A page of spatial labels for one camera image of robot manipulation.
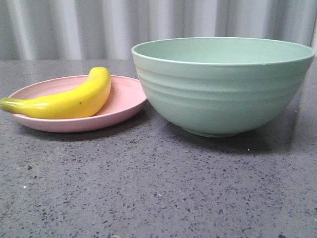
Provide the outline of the pink plastic plate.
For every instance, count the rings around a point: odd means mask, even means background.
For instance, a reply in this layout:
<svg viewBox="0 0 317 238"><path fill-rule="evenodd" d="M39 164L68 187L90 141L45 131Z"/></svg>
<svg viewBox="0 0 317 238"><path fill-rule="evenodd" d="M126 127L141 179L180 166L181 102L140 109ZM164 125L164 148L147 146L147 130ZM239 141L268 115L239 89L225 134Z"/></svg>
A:
<svg viewBox="0 0 317 238"><path fill-rule="evenodd" d="M86 75L46 80L24 87L10 97L29 99L75 88L86 80ZM100 129L125 121L138 113L146 104L146 95L139 80L113 75L111 91L106 104L92 117L80 119L35 119L14 114L20 124L48 132L83 132Z"/></svg>

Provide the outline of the green ribbed plastic bowl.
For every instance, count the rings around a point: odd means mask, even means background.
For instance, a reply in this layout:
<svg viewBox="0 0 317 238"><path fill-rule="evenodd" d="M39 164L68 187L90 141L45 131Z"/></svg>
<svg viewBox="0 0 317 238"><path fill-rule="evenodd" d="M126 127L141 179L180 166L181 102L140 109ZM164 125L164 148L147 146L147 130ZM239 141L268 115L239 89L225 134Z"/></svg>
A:
<svg viewBox="0 0 317 238"><path fill-rule="evenodd" d="M132 48L144 93L169 122L205 137L258 128L292 101L313 48L279 40L191 37Z"/></svg>

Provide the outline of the yellow toy banana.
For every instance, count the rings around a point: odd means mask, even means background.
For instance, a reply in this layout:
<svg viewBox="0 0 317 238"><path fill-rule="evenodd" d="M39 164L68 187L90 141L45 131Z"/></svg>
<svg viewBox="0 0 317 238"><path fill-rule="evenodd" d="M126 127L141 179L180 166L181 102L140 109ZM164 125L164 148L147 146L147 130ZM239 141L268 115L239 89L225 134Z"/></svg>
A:
<svg viewBox="0 0 317 238"><path fill-rule="evenodd" d="M33 99L2 98L0 108L13 114L37 119L77 119L96 114L106 103L111 90L108 69L94 67L78 87Z"/></svg>

